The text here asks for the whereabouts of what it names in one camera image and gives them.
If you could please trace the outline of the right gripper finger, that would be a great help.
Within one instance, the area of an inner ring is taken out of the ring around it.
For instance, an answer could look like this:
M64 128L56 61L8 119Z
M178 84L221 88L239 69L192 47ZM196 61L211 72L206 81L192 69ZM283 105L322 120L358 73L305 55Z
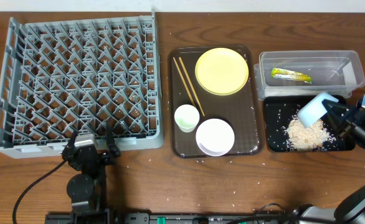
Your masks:
M345 122L343 114L328 113L327 117L338 137L344 138L347 135L348 124Z
M356 111L355 106L341 104L331 100L323 100L322 105L326 110L328 119L331 121L345 121Z

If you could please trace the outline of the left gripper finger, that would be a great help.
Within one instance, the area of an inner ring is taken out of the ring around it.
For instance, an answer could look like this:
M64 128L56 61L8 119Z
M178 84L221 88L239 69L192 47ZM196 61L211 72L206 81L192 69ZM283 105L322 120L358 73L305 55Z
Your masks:
M107 148L109 153L113 156L113 157L120 157L121 156L121 151L119 149L119 147L116 145L115 142L115 138L113 137L113 131L111 126L107 125L106 127L106 144L107 144Z
M74 148L74 144L75 144L75 140L76 140L77 136L78 136L78 131L74 131L72 133L72 136L70 137L67 145L66 145L67 149L73 149Z

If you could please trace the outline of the light blue bowl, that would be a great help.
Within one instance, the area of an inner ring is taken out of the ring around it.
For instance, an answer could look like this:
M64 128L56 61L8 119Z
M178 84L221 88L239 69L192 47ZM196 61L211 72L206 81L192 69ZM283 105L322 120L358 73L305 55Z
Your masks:
M318 121L327 113L327 110L322 104L323 100L330 100L335 103L339 101L337 98L325 92L319 93L307 105L302 107L302 109L297 114L298 119L305 128L312 126L316 121Z

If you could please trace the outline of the white paper napkin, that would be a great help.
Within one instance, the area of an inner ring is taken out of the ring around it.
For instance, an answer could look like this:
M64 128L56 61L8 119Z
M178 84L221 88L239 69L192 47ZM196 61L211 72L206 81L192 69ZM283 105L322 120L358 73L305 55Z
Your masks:
M346 86L356 86L356 76L351 62L343 67L343 77Z

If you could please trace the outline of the yellow green wrapper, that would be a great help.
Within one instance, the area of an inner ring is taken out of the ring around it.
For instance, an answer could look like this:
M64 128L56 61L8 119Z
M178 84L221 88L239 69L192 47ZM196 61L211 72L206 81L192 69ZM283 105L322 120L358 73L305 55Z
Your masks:
M270 76L276 79L312 83L312 78L309 75L282 68L272 68Z

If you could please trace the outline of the white green cup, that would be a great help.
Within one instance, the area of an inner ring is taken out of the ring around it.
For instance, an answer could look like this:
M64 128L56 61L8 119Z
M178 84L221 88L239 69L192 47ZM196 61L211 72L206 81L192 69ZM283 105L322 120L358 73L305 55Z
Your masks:
M184 133L194 131L199 120L199 111L193 105L181 105L174 112L174 121L178 128Z

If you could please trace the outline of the pink white bowl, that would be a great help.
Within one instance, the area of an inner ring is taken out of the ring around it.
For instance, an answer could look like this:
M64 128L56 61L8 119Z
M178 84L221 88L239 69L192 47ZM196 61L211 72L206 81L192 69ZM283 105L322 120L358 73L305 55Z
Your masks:
M196 131L196 143L208 156L223 156L235 143L232 126L222 119L208 119L200 124Z

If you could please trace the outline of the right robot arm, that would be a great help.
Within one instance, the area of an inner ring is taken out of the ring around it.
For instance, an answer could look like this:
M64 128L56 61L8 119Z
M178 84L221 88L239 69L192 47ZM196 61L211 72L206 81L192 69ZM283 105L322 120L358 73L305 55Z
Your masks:
M298 113L299 120L306 127L324 115L339 138L349 137L365 149L365 95L357 105L350 106L339 103L327 93L320 93ZM365 223L365 185L344 199L334 210L305 205L293 211L290 221Z

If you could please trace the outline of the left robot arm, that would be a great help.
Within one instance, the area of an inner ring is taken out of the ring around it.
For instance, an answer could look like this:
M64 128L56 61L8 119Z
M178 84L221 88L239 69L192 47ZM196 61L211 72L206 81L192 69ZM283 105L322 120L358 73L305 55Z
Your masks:
M93 134L73 132L62 151L62 159L79 173L67 184L71 199L72 223L116 223L114 210L107 205L106 166L121 156L110 126L105 143L99 144Z

